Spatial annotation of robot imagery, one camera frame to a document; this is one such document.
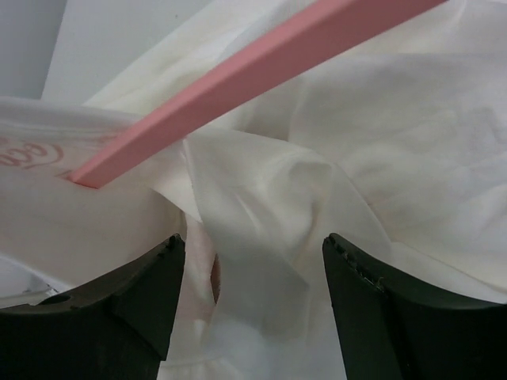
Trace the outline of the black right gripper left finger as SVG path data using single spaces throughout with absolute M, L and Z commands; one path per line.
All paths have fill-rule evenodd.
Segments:
M 155 379 L 169 351 L 185 266 L 177 234 L 37 305 L 1 311 L 3 379 Z

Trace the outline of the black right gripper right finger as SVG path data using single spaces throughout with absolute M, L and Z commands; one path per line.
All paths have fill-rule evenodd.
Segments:
M 506 306 L 446 291 L 338 234 L 322 245 L 349 379 L 504 379 Z

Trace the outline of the white t shirt red print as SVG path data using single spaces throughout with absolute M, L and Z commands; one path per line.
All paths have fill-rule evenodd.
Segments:
M 337 233 L 506 300 L 506 6 L 448 1 L 198 129 L 102 190 L 67 174 L 307 6 L 214 1 L 83 106 L 1 100 L 1 302 L 33 304 L 180 233 L 160 379 L 344 379 Z

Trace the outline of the pink hanger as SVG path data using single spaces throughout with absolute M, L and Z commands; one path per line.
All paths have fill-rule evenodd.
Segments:
M 438 4 L 435 0 L 317 1 L 132 125 L 69 179 L 100 188 L 239 105 Z

